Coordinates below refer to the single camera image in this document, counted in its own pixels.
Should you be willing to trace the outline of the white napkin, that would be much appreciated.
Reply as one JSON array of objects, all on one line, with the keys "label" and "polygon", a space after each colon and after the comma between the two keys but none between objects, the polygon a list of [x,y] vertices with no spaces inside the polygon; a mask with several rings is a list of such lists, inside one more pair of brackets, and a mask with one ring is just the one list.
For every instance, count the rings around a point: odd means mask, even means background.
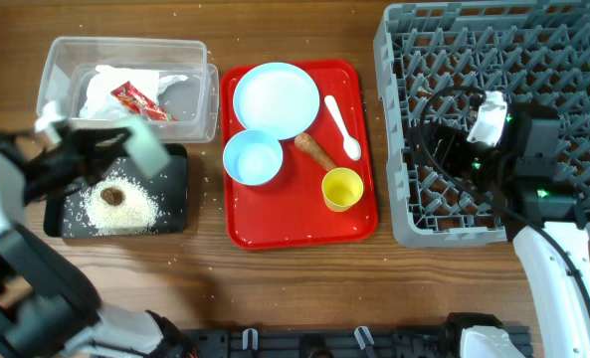
[{"label": "white napkin", "polygon": [[126,82],[131,82],[162,107],[159,103],[161,95],[171,86],[188,80],[185,75],[163,76],[160,71],[116,68],[109,65],[96,66],[96,72],[89,82],[87,99],[80,110],[79,118],[118,119],[134,114],[110,93]]}]

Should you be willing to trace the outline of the yellow plastic cup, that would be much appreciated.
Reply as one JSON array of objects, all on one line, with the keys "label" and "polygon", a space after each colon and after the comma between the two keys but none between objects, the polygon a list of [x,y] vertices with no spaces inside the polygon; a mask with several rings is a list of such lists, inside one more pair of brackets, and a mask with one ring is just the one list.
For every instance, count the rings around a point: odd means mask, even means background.
[{"label": "yellow plastic cup", "polygon": [[364,184],[352,169],[336,167],[321,181],[321,192],[326,207],[333,212],[345,212],[363,196]]}]

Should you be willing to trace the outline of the green bowl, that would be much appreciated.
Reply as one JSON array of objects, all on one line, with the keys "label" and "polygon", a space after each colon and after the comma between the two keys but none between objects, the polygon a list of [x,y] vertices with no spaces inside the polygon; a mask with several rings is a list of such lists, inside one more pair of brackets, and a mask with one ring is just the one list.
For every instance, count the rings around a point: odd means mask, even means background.
[{"label": "green bowl", "polygon": [[170,156],[166,147],[158,140],[146,120],[138,115],[131,115],[117,123],[129,132],[123,147],[144,177],[151,178],[168,165]]}]

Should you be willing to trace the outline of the brown food lump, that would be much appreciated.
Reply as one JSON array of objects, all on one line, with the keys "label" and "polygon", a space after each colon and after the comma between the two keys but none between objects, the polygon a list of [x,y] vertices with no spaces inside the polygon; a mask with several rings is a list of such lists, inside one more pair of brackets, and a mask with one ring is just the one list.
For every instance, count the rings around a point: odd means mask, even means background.
[{"label": "brown food lump", "polygon": [[110,206],[119,206],[124,201],[124,193],[117,187],[107,187],[102,189],[100,197]]}]

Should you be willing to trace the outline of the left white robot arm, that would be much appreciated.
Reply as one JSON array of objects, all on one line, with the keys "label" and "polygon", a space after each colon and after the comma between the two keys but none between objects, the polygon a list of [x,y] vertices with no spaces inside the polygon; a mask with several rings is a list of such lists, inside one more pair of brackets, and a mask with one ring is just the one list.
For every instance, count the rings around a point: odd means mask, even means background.
[{"label": "left white robot arm", "polygon": [[196,357],[192,340],[150,310],[104,304],[88,278],[24,224],[28,204],[84,178],[98,182],[120,154],[151,176],[167,151],[147,127],[56,127],[59,143],[28,160],[0,132],[0,355]]}]

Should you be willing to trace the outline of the light blue bowl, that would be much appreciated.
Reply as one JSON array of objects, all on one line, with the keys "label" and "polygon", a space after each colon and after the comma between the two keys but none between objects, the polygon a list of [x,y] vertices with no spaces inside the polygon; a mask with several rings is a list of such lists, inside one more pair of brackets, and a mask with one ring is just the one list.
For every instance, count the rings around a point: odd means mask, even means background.
[{"label": "light blue bowl", "polygon": [[246,186],[267,184],[279,173],[283,162],[280,142],[259,130],[243,130],[233,135],[223,151],[226,173]]}]

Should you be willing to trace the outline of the white rice pile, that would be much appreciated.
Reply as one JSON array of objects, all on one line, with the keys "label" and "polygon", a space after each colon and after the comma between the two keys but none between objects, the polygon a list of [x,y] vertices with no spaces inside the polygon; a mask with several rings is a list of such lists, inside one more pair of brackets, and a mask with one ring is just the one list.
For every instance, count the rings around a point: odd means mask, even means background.
[{"label": "white rice pile", "polygon": [[[125,195],[119,206],[108,205],[100,192],[117,187]],[[132,177],[108,176],[65,201],[63,237],[139,235],[149,233],[162,216],[157,197]]]}]

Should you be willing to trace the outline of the light blue plate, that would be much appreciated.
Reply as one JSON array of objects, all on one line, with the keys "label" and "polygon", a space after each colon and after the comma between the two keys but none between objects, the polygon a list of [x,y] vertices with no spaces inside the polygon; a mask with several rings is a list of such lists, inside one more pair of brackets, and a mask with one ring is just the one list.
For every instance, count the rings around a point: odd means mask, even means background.
[{"label": "light blue plate", "polygon": [[312,77],[288,63],[266,63],[250,69],[233,93],[233,110],[248,130],[277,140],[291,139],[316,120],[320,94]]}]

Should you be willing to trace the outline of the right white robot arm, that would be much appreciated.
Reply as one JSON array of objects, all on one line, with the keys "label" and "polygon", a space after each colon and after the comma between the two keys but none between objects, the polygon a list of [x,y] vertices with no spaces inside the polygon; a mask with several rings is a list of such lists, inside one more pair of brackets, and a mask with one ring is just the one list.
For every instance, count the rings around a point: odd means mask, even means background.
[{"label": "right white robot arm", "polygon": [[415,164],[489,205],[532,293],[548,357],[590,357],[590,254],[580,195],[555,178],[560,116],[471,86],[433,93],[407,140]]}]

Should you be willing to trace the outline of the red snack wrapper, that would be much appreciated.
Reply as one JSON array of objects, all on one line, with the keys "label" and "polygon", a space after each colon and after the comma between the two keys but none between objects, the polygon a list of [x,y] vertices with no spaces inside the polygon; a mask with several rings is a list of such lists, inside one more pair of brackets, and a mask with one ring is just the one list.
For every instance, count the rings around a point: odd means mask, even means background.
[{"label": "red snack wrapper", "polygon": [[143,94],[131,82],[112,90],[111,95],[131,113],[140,114],[152,121],[175,121],[176,118],[159,104]]}]

